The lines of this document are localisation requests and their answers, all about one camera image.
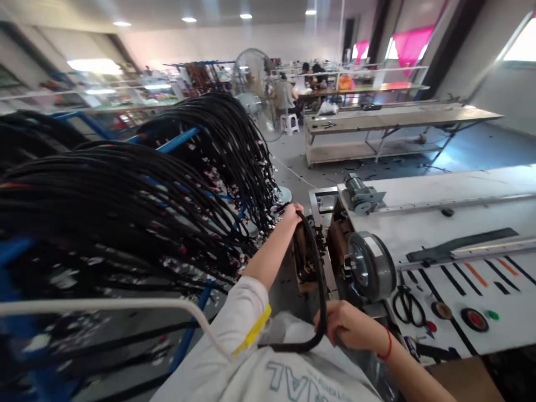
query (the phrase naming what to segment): pink curtain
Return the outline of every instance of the pink curtain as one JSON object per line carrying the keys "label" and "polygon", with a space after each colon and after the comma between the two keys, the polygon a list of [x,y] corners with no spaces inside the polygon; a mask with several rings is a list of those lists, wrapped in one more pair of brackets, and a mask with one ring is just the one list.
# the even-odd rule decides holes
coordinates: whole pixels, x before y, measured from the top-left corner
{"label": "pink curtain", "polygon": [[[428,44],[434,32],[435,25],[419,28],[407,32],[399,32],[393,35],[398,63],[400,67],[414,67],[419,60],[420,53]],[[404,71],[406,76],[411,76],[413,71]]]}
{"label": "pink curtain", "polygon": [[367,50],[367,47],[369,46],[369,41],[361,41],[356,43],[356,49],[357,49],[357,58],[356,58],[356,64],[359,64],[361,62],[361,56],[363,53],[365,53],[365,50]]}

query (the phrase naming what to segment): scissors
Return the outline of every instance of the scissors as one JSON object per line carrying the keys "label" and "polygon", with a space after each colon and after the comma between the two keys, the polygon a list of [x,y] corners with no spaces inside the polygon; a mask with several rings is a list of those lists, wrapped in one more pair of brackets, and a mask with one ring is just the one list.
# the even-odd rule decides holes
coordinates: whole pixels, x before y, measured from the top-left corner
{"label": "scissors", "polygon": [[337,124],[333,123],[332,121],[329,121],[326,124],[322,125],[322,127],[324,127],[324,130],[325,130],[326,128],[331,128],[331,127],[336,126],[336,125]]}
{"label": "scissors", "polygon": [[[427,325],[427,321],[423,307],[417,301],[415,296],[411,294],[411,289],[406,286],[404,282],[404,277],[402,276],[402,271],[400,271],[399,283],[400,285],[396,287],[397,292],[393,297],[393,312],[395,313],[396,317],[404,324],[412,324],[417,328],[425,327]],[[402,309],[404,310],[405,318],[400,315],[398,309],[396,308],[396,301],[398,299],[400,299],[400,301],[402,302]],[[413,306],[417,308],[421,317],[420,321],[418,322],[415,320],[415,316],[413,316]]]}

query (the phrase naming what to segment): white sleeve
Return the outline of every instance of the white sleeve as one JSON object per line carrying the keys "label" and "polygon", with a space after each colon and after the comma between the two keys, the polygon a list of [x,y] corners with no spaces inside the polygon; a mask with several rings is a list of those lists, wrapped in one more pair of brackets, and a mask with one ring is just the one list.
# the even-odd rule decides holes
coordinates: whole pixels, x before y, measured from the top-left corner
{"label": "white sleeve", "polygon": [[[243,276],[229,291],[222,309],[210,325],[219,344],[232,353],[242,344],[253,325],[268,306],[268,292],[257,279]],[[158,390],[151,402],[177,400],[177,390],[189,395],[228,362],[203,335],[175,372]]]}

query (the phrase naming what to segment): plastic bag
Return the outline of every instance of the plastic bag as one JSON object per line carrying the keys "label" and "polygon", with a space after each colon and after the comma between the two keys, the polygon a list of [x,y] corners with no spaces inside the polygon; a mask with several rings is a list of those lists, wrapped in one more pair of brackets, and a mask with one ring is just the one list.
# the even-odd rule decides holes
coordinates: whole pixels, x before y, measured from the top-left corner
{"label": "plastic bag", "polygon": [[349,90],[352,86],[352,78],[349,75],[339,77],[339,90]]}
{"label": "plastic bag", "polygon": [[322,102],[320,109],[318,110],[317,116],[332,116],[337,114],[339,111],[339,106],[336,104],[329,103],[327,100]]}

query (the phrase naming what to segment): green button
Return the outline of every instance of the green button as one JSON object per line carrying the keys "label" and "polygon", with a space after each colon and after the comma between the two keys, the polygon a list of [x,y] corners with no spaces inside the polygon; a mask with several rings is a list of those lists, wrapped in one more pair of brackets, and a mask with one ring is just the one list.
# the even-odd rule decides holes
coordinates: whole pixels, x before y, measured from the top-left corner
{"label": "green button", "polygon": [[492,320],[495,320],[495,321],[498,321],[498,320],[499,320],[499,315],[498,315],[497,313],[495,313],[494,311],[488,310],[488,311],[487,311],[487,315],[488,315]]}

